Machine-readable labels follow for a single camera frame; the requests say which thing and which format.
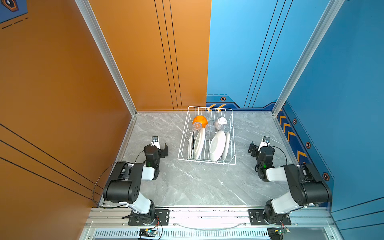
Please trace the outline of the white wire dish rack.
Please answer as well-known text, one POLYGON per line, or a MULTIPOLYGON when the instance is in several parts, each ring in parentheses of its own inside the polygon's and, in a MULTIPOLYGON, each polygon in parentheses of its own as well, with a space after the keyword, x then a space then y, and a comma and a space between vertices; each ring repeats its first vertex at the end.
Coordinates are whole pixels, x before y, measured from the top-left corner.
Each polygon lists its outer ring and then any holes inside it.
MULTIPOLYGON (((195 147, 195 141, 197 134, 199 131, 195 132, 195 138, 194 138, 194 147, 195 147)), ((234 131, 234 115, 233 110, 226 109, 226 108, 212 108, 212 107, 195 107, 195 106, 189 106, 187 111, 187 116, 184 124, 184 129, 182 133, 182 139, 180 143, 180 148, 178 151, 178 160, 181 161, 190 161, 190 162, 200 162, 200 163, 211 163, 211 164, 221 164, 221 165, 235 165, 237 163, 236 160, 236 148, 235 148, 235 131, 234 131), (228 120, 228 123, 226 125, 222 125, 220 131, 230 132, 230 147, 228 156, 225 161, 222 161, 222 156, 219 158, 218 161, 212 162, 209 158, 209 149, 210 144, 215 136, 215 134, 219 131, 215 128, 215 132, 213 134, 208 134, 206 132, 206 138, 205 138, 205 144, 203 147, 203 151, 200 155, 200 157, 197 160, 194 160, 194 150, 193 150, 193 157, 191 160, 188 159, 188 145, 189 145, 189 139, 190 135, 193 131, 193 120, 196 116, 202 115, 207 118, 208 124, 215 126, 215 121, 220 117, 225 117, 228 120)))

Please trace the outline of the watermelon pattern plate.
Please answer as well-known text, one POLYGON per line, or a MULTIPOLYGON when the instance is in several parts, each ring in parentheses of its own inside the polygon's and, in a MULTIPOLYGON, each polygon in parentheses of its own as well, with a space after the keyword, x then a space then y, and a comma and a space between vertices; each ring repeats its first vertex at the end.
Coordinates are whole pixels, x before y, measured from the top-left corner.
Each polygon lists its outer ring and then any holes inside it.
POLYGON ((193 150, 194 150, 194 138, 195 138, 195 132, 192 131, 189 139, 189 145, 188 145, 188 159, 191 160, 193 157, 193 150))

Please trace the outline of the green rimmed white plate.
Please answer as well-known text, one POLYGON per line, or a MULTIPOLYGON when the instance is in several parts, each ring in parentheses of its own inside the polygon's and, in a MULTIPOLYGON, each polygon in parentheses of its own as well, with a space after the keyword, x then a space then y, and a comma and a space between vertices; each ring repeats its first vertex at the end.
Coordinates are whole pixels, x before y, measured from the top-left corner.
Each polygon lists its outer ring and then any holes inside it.
POLYGON ((199 133, 197 134, 196 141, 195 141, 194 160, 197 160, 200 157, 205 144, 205 138, 206 138, 206 129, 201 128, 199 130, 199 133))

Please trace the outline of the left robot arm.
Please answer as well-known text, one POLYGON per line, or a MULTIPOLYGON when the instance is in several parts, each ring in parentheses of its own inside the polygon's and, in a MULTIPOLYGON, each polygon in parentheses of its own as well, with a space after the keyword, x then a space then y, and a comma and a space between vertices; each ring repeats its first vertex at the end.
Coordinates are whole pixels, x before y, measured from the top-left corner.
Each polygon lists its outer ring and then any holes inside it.
POLYGON ((123 219, 133 224, 151 225, 160 222, 155 204, 141 192, 142 181, 154 181, 160 173, 161 159, 169 155, 169 147, 159 149, 156 145, 144 147, 146 160, 143 163, 118 162, 115 164, 103 190, 103 198, 132 211, 123 219))

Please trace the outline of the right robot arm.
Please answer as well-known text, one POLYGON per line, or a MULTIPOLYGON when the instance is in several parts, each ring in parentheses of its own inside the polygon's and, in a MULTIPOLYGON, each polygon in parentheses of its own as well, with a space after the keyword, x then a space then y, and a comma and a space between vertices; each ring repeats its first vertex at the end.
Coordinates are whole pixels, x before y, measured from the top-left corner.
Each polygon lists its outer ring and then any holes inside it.
POLYGON ((312 164, 273 166, 275 149, 267 142, 250 143, 248 152, 257 160, 255 171, 264 182, 286 182, 289 191, 268 200, 261 216, 269 225, 281 223, 293 211, 332 200, 332 191, 312 164))

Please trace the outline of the clear glass cup left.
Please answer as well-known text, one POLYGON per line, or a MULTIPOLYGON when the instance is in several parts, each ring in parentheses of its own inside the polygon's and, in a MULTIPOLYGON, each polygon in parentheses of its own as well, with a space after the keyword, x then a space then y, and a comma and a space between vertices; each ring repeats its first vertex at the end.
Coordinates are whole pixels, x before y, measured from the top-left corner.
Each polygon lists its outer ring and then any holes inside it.
POLYGON ((192 127, 193 131, 200 131, 203 128, 203 125, 200 122, 194 122, 192 127))

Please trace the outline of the clear glass cup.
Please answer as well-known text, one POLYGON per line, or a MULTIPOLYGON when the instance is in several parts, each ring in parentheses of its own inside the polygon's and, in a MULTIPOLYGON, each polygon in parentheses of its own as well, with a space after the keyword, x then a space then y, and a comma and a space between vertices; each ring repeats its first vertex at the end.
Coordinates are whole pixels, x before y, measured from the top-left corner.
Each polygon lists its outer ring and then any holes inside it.
POLYGON ((211 124, 206 125, 205 129, 208 134, 213 134, 215 132, 215 126, 211 124))
POLYGON ((193 131, 200 131, 203 128, 203 125, 200 122, 194 122, 192 127, 193 131))

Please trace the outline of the white small bowl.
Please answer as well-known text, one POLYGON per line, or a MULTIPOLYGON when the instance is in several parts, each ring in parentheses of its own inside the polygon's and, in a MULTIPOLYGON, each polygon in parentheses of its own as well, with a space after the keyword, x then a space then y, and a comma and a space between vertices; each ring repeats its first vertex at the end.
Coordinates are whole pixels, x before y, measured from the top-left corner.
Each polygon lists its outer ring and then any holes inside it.
POLYGON ((226 125, 228 123, 228 120, 225 117, 220 117, 215 121, 215 128, 217 130, 220 130, 222 125, 226 125))

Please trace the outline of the orange bowl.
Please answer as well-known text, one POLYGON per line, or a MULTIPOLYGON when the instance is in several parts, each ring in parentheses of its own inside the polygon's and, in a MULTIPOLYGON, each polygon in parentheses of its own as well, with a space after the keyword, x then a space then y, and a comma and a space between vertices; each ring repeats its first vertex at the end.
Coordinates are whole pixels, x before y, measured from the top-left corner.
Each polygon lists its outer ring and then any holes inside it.
POLYGON ((204 128, 207 124, 208 124, 208 120, 206 117, 202 116, 202 115, 198 115, 194 118, 193 120, 193 124, 194 123, 201 123, 202 124, 202 127, 204 128))

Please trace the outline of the left circuit board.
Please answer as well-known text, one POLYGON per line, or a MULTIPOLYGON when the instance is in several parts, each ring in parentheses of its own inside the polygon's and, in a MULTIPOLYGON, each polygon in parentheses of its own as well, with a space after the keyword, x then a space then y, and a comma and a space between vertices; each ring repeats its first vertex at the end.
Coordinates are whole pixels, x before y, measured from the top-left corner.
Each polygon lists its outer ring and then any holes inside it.
POLYGON ((140 229, 139 231, 140 240, 154 240, 158 235, 159 231, 157 229, 140 229))

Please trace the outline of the circuit board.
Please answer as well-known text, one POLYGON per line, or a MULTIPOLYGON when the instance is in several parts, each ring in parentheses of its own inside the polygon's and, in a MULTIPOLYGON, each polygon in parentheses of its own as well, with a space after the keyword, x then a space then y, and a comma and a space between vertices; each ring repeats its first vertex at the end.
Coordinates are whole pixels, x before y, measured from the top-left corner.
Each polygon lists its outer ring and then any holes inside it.
POLYGON ((290 229, 288 228, 268 228, 268 235, 271 240, 283 240, 284 235, 290 233, 290 229))
POLYGON ((159 231, 157 229, 140 229, 139 231, 140 240, 154 240, 158 235, 159 231))

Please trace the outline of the right circuit board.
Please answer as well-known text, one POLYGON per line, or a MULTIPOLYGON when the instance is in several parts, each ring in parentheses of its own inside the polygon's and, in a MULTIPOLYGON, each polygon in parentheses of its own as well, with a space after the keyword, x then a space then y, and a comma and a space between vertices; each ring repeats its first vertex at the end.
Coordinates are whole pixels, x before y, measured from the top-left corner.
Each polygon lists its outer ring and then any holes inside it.
POLYGON ((290 233, 290 229, 288 228, 268 228, 268 235, 271 240, 283 240, 284 235, 290 233))

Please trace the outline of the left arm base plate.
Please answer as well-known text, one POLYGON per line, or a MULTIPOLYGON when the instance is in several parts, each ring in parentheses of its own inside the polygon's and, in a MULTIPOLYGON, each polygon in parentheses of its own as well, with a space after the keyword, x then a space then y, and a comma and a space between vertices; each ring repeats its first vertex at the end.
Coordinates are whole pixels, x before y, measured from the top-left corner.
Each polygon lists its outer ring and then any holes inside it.
POLYGON ((168 226, 170 220, 170 210, 168 209, 155 209, 148 214, 135 214, 132 212, 129 218, 129 226, 155 226, 160 222, 161 226, 168 226))

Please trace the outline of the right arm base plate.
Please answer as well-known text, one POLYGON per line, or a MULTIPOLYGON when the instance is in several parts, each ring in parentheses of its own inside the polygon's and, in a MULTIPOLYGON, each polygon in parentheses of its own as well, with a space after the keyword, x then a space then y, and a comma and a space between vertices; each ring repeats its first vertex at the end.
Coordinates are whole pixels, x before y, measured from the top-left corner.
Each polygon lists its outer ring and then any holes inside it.
POLYGON ((250 209, 248 214, 252 226, 280 225, 281 223, 285 226, 290 226, 292 224, 288 214, 266 213, 262 209, 250 209))

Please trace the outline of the aluminium front rail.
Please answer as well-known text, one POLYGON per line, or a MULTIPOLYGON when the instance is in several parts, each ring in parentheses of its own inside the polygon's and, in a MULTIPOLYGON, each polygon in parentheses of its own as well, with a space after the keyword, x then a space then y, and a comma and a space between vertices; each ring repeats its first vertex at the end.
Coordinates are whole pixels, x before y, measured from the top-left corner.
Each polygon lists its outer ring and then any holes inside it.
POLYGON ((288 228, 283 240, 341 240, 341 232, 326 208, 308 207, 289 214, 292 224, 252 226, 244 206, 162 207, 170 210, 168 226, 129 226, 129 209, 92 209, 81 240, 139 240, 140 229, 157 229, 154 240, 270 240, 268 228, 288 228))

